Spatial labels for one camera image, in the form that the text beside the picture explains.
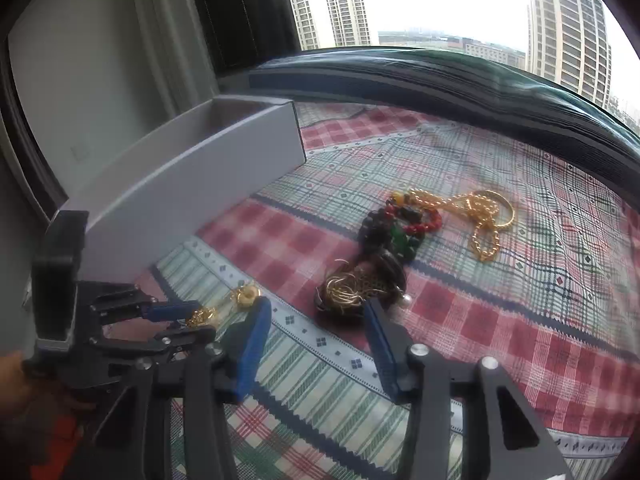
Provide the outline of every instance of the plaid tablecloth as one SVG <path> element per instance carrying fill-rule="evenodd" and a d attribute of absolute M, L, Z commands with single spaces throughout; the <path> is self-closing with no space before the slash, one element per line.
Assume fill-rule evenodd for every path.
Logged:
<path fill-rule="evenodd" d="M 599 478 L 640 410 L 637 213 L 571 165 L 492 132 L 388 107 L 298 115 L 308 162 L 152 269 L 166 295 L 203 304 L 248 280 L 272 295 L 256 389 L 228 412 L 241 478 L 391 478 L 407 412 L 383 395 L 362 331 L 319 327 L 312 297 L 334 260 L 357 252 L 367 211 L 409 186 L 493 189 L 518 216 L 483 264 L 468 248 L 471 224 L 444 214 L 407 269 L 414 302 L 395 320 L 448 357 L 498 358 L 577 478 Z M 174 415 L 180 478 L 178 402 Z M 453 477 L 461 430 L 455 415 Z"/>

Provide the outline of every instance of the cityscape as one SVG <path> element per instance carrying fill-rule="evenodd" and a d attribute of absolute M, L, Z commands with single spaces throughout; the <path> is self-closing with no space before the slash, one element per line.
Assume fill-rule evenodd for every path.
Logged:
<path fill-rule="evenodd" d="M 334 46 L 408 46 L 458 52 L 526 70 L 569 88 L 609 111 L 640 135 L 640 112 L 610 93 L 612 47 L 601 0 L 529 0 L 528 42 L 523 52 L 500 44 L 421 27 L 372 30 L 367 0 L 290 0 L 302 50 Z M 328 22 L 333 41 L 319 40 L 318 21 Z"/>

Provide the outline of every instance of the tall building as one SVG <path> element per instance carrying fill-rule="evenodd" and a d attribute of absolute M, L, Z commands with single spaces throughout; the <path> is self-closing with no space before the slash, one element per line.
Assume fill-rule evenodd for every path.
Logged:
<path fill-rule="evenodd" d="M 470 40 L 469 38 L 463 38 L 463 43 L 465 54 L 497 61 L 521 70 L 525 69 L 526 55 L 524 52 L 506 46 L 481 43 L 480 41 Z"/>
<path fill-rule="evenodd" d="M 370 45 L 364 0 L 326 0 L 335 46 Z"/>
<path fill-rule="evenodd" d="M 311 15 L 309 0 L 291 0 L 291 9 L 296 21 L 296 29 L 298 30 L 302 50 L 319 48 L 318 34 Z"/>
<path fill-rule="evenodd" d="M 600 0 L 530 0 L 527 70 L 607 108 L 611 46 Z"/>

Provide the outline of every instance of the necklace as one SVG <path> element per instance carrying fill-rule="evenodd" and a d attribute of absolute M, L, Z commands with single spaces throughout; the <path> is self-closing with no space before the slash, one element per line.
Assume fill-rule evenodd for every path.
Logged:
<path fill-rule="evenodd" d="M 408 194 L 410 201 L 422 209 L 444 209 L 471 220 L 476 227 L 469 243 L 481 262 L 491 260 L 500 251 L 499 232 L 509 228 L 516 218 L 513 205 L 501 194 L 489 189 L 454 195 L 451 198 L 443 198 L 416 188 L 411 188 Z M 511 213 L 509 220 L 504 223 L 497 222 L 500 204 L 503 204 Z M 492 246 L 488 251 L 480 245 L 479 238 L 482 230 L 491 231 Z"/>

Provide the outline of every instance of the open box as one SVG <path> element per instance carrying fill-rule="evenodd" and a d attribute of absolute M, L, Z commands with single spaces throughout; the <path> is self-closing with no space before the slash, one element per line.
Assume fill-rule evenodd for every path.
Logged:
<path fill-rule="evenodd" d="M 79 277 L 132 281 L 205 222 L 305 161 L 292 101 L 217 96 L 192 108 L 62 206 L 90 213 Z"/>

